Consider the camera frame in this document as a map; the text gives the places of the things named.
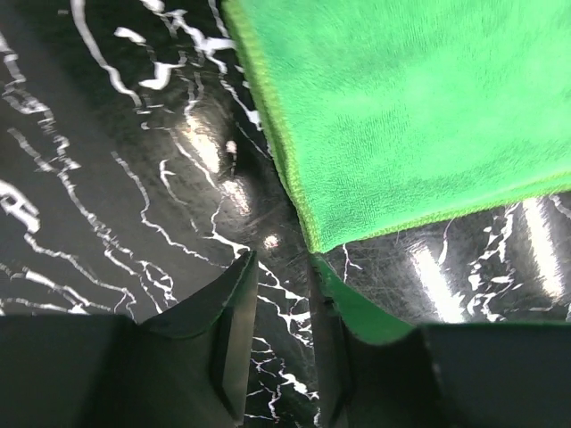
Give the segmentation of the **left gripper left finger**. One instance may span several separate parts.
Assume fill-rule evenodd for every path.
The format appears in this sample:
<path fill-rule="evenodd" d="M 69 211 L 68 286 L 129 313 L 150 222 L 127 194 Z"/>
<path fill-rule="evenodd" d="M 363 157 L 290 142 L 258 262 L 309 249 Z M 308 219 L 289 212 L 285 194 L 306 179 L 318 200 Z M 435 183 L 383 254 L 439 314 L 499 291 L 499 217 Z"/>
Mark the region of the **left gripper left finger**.
<path fill-rule="evenodd" d="M 143 323 L 5 316 L 4 427 L 237 427 L 244 421 L 257 255 Z"/>

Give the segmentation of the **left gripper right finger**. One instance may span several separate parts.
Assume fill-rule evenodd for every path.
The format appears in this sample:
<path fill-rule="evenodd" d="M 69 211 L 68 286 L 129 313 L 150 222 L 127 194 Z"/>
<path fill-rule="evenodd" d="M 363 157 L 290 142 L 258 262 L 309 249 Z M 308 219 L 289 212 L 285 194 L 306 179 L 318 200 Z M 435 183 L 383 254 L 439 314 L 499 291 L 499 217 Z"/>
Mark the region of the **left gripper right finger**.
<path fill-rule="evenodd" d="M 567 427 L 567 323 L 410 325 L 310 258 L 326 427 Z"/>

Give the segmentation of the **green microfiber towel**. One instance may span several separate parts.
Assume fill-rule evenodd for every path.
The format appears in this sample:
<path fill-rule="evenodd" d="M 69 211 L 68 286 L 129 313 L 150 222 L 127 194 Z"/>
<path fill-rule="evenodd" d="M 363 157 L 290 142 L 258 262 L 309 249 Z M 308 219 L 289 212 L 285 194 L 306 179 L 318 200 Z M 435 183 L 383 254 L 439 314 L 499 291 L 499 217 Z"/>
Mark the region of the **green microfiber towel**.
<path fill-rule="evenodd" d="M 349 325 L 570 320 L 567 1 L 226 1 Z"/>

